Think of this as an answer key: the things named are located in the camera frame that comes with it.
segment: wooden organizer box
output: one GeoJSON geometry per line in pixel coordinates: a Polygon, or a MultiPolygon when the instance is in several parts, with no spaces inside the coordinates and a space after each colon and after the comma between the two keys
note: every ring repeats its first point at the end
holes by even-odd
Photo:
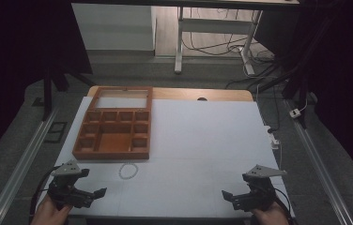
{"type": "Polygon", "coordinates": [[[72,154],[77,159],[148,159],[152,96],[152,87],[99,87],[72,154]]]}

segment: table leg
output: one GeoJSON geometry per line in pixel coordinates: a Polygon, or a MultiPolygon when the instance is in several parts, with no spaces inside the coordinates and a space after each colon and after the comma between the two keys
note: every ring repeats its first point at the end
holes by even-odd
{"type": "Polygon", "coordinates": [[[177,44],[176,44],[176,67],[175,74],[182,72],[182,24],[183,24],[183,7],[179,8],[179,16],[177,20],[177,44]]]}
{"type": "Polygon", "coordinates": [[[247,75],[254,75],[253,66],[250,62],[250,58],[248,52],[250,50],[250,45],[253,41],[253,35],[255,34],[256,26],[258,25],[259,18],[261,17],[262,10],[256,10],[253,12],[253,20],[250,26],[249,33],[247,34],[246,43],[244,44],[244,48],[240,49],[240,55],[243,59],[244,67],[246,68],[247,75]]]}

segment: floor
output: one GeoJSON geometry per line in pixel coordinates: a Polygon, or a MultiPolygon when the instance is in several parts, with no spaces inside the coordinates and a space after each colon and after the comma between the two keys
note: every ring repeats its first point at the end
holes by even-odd
{"type": "MultiPolygon", "coordinates": [[[[223,18],[225,11],[209,12],[223,18]]],[[[192,10],[193,16],[205,17],[204,9],[192,10]]],[[[230,10],[228,17],[234,18],[235,10],[230,10]]],[[[175,21],[177,15],[175,8],[163,8],[163,12],[158,11],[158,16],[171,15],[162,21],[175,21]]],[[[294,99],[285,100],[281,96],[281,90],[285,83],[281,83],[266,92],[257,94],[256,84],[248,79],[242,70],[241,59],[235,53],[229,53],[225,57],[198,57],[207,56],[201,52],[184,51],[187,56],[183,61],[183,72],[181,75],[174,73],[174,40],[168,38],[175,37],[174,28],[168,28],[166,34],[161,33],[161,27],[165,24],[158,23],[158,38],[156,57],[153,56],[131,56],[131,55],[89,55],[91,65],[94,70],[89,79],[99,85],[152,85],[163,87],[185,87],[185,88],[214,88],[214,89],[248,89],[252,92],[254,99],[258,103],[260,112],[263,115],[264,123],[273,128],[278,128],[275,137],[281,141],[282,148],[274,152],[274,156],[279,166],[288,171],[288,176],[284,178],[284,183],[290,197],[292,207],[297,216],[299,225],[305,224],[344,224],[336,216],[333,209],[332,200],[326,194],[319,176],[315,171],[305,144],[299,136],[296,123],[288,116],[289,107],[294,106],[294,99]],[[167,38],[168,44],[161,45],[161,39],[167,38]]],[[[190,42],[189,34],[184,40],[190,42]]],[[[217,37],[194,38],[195,47],[204,47],[217,43],[224,43],[230,35],[217,35],[217,37]]],[[[224,46],[219,49],[211,49],[212,53],[225,51],[224,46]]],[[[253,46],[254,56],[258,56],[264,51],[259,44],[253,46]]],[[[267,52],[264,57],[271,57],[271,52],[267,52]]],[[[254,64],[254,70],[260,72],[267,65],[254,64]]],[[[274,71],[271,76],[278,76],[280,71],[274,71]]],[[[67,92],[57,92],[54,90],[54,102],[59,107],[59,111],[54,117],[54,122],[65,125],[64,132],[59,134],[47,133],[38,147],[38,153],[34,157],[32,165],[23,178],[20,188],[4,211],[1,218],[2,224],[25,224],[28,221],[28,210],[31,196],[37,187],[40,177],[54,165],[63,142],[69,132],[69,128],[74,118],[81,99],[86,95],[89,87],[84,83],[67,76],[70,88],[67,92]]],[[[25,92],[25,103],[22,105],[18,115],[15,117],[8,131],[0,141],[0,194],[6,186],[14,169],[17,167],[24,151],[29,149],[29,143],[34,138],[34,133],[41,125],[43,88],[42,82],[30,85],[25,92]]],[[[353,217],[353,161],[344,148],[334,139],[332,134],[317,119],[314,113],[315,99],[310,98],[306,108],[307,132],[311,135],[317,152],[327,167],[334,185],[339,190],[350,214],[353,217]]],[[[113,221],[112,224],[126,224],[124,221],[113,221]]],[[[175,221],[157,221],[146,224],[180,224],[175,221]]]]}

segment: human hand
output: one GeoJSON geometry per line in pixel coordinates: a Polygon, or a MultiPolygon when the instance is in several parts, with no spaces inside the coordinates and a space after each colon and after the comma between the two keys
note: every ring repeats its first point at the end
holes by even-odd
{"type": "Polygon", "coordinates": [[[72,206],[65,205],[60,211],[49,195],[39,204],[31,225],[63,225],[72,206]]]}
{"type": "Polygon", "coordinates": [[[252,213],[256,216],[261,225],[288,225],[285,211],[274,202],[267,211],[253,209],[252,213]]]}

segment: white tabletop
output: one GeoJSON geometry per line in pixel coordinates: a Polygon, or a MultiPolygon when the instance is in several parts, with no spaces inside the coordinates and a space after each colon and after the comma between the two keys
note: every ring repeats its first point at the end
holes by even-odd
{"type": "MultiPolygon", "coordinates": [[[[72,148],[92,97],[84,97],[55,165],[75,159],[72,148]]],[[[153,99],[150,159],[131,161],[139,171],[119,177],[126,161],[78,161],[90,174],[76,187],[106,195],[73,215],[150,218],[241,218],[221,190],[250,191],[242,174],[256,164],[277,169],[255,102],[153,99]]],[[[134,170],[126,166],[123,173],[134,170]]],[[[281,177],[271,178],[285,192],[281,177]]]]}

